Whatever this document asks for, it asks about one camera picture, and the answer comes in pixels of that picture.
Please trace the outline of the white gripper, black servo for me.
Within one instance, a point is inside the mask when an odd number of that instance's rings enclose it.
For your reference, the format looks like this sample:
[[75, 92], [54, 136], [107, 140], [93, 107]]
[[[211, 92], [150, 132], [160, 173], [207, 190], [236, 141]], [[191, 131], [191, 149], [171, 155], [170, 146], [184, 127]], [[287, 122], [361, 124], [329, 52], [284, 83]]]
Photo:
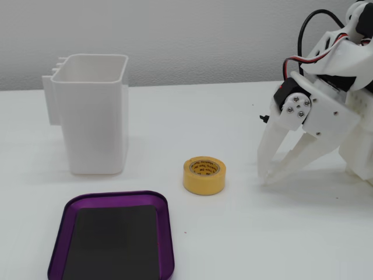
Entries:
[[[273, 184], [337, 149], [360, 117], [326, 82], [292, 72], [270, 102], [270, 115], [257, 151], [258, 176]], [[289, 131], [306, 133], [270, 171], [271, 161]]]

